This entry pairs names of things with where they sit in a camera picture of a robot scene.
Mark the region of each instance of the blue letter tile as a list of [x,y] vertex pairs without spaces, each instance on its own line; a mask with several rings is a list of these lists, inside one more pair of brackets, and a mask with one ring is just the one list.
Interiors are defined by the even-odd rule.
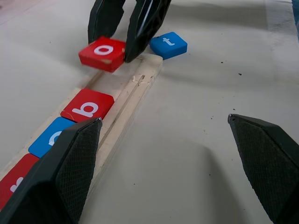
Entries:
[[41,158],[51,149],[60,133],[73,124],[75,122],[68,119],[62,117],[56,118],[35,142],[32,143],[28,151],[36,157]]
[[187,52],[188,44],[175,32],[155,37],[150,41],[150,48],[164,60]]

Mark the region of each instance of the letter o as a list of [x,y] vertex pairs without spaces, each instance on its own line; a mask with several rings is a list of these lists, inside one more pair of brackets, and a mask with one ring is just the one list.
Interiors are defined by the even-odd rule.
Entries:
[[112,51],[113,51],[113,47],[112,46],[101,45],[101,46],[98,46],[93,52],[96,55],[105,56],[105,55],[109,55]]

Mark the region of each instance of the white table surface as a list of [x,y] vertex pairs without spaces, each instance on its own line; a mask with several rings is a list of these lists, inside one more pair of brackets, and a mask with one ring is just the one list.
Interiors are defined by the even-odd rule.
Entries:
[[[0,4],[3,168],[94,72],[78,59],[93,1]],[[125,39],[133,6],[127,0],[116,38]],[[164,62],[81,222],[271,223],[244,174],[227,116],[278,124],[299,142],[299,44],[290,2],[173,0],[157,35],[171,31],[188,42],[188,52]]]

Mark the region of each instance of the robotic arm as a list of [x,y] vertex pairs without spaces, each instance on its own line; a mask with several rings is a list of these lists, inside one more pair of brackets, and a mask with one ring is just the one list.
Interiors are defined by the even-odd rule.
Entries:
[[[124,61],[139,56],[160,29],[171,0],[136,0],[130,18]],[[101,36],[111,37],[123,16],[125,0],[96,0],[90,13],[88,43]]]

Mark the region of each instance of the red letter tile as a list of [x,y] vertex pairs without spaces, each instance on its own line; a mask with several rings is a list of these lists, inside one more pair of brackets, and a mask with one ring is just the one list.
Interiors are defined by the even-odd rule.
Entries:
[[113,103],[114,99],[112,96],[83,89],[64,108],[60,115],[75,122],[99,117],[103,119]]
[[125,42],[101,37],[80,51],[79,58],[82,64],[114,72],[123,63],[125,46]]
[[38,161],[32,154],[26,154],[0,181],[0,210],[9,201],[31,167]]

